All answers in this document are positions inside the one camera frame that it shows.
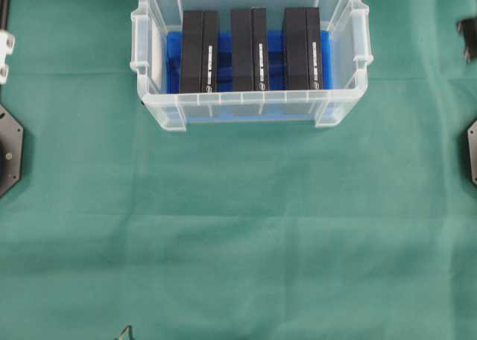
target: green cloth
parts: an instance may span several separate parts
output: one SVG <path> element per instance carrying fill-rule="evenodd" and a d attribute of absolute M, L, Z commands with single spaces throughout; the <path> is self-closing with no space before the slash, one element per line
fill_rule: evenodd
<path fill-rule="evenodd" d="M 1 337 L 477 339 L 477 63 L 455 30 L 477 2 L 363 1 L 375 61 L 341 125 L 168 133 L 128 66 L 137 0 L 12 0 Z"/>

